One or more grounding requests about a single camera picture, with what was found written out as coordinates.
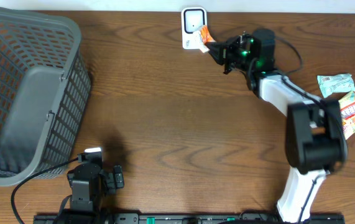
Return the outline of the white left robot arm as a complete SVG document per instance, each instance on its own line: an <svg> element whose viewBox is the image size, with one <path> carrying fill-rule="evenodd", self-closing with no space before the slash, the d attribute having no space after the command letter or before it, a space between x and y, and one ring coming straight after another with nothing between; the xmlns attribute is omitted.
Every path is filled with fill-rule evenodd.
<svg viewBox="0 0 355 224"><path fill-rule="evenodd" d="M114 166L111 172L96 163L84 163L68 172L71 195L63 200L56 224L104 224L113 223L114 218L102 201L124 187L121 166Z"/></svg>

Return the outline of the orange small box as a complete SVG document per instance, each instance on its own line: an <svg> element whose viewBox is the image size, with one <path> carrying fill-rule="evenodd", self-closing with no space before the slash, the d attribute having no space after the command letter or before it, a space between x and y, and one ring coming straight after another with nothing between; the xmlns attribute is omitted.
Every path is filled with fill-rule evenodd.
<svg viewBox="0 0 355 224"><path fill-rule="evenodd" d="M206 46L207 43L213 43L216 42L214 38L212 38L207 25L203 25L200 28L198 28L196 31L193 33L195 43L198 46L198 49L202 53L207 53L209 52L209 48Z"/></svg>

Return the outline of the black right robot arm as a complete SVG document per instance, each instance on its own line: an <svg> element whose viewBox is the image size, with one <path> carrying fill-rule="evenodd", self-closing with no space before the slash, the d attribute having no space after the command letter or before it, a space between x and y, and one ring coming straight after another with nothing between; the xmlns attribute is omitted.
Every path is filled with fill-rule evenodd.
<svg viewBox="0 0 355 224"><path fill-rule="evenodd" d="M286 117L285 154L290 166L276 207L280 223L310 223L311 205L327 176L341 169L348 156L339 102L312 95L275 66L272 30L257 29L217 42L206 27L199 31L201 51L224 67L240 71L247 87Z"/></svg>

